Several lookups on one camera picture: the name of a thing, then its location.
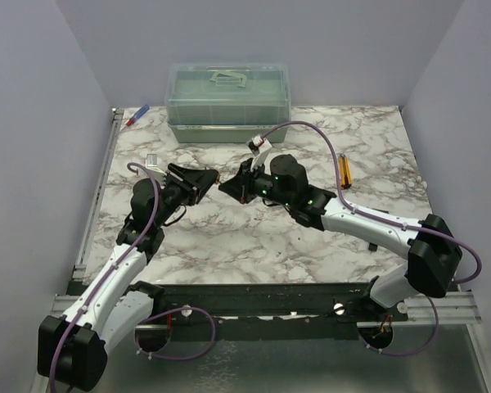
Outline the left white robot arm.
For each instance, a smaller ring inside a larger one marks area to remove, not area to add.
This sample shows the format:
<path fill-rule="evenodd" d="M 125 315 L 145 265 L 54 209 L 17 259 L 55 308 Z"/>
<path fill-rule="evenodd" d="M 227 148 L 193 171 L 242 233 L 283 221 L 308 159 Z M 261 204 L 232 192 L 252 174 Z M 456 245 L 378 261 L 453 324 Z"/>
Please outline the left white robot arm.
<path fill-rule="evenodd" d="M 180 207 L 197 205 L 218 180 L 215 169 L 170 164 L 157 176 L 135 162 L 127 167 L 146 177 L 133 185 L 130 212 L 108 260 L 61 316 L 48 315 L 38 328 L 37 370 L 47 377 L 51 392 L 57 383 L 90 391 L 113 349 L 141 321 L 157 323 L 164 317 L 160 298 L 129 286 L 157 254 L 169 217 Z"/>

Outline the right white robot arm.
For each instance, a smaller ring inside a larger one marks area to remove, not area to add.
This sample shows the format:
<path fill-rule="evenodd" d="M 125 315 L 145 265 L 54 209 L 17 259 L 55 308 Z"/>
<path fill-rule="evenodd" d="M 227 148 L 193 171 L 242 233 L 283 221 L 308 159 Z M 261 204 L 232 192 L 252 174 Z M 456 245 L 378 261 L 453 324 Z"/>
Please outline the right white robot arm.
<path fill-rule="evenodd" d="M 462 258 L 447 224 L 437 215 L 396 222 L 372 209 L 350 210 L 334 192 L 314 187 L 306 169 L 291 155 L 273 158 L 269 166 L 241 163 L 219 190 L 241 204 L 257 197 L 282 206 L 306 228 L 343 233 L 385 248 L 405 259 L 395 270 L 373 278 L 362 299 L 362 315 L 376 321 L 408 297 L 445 297 Z"/>

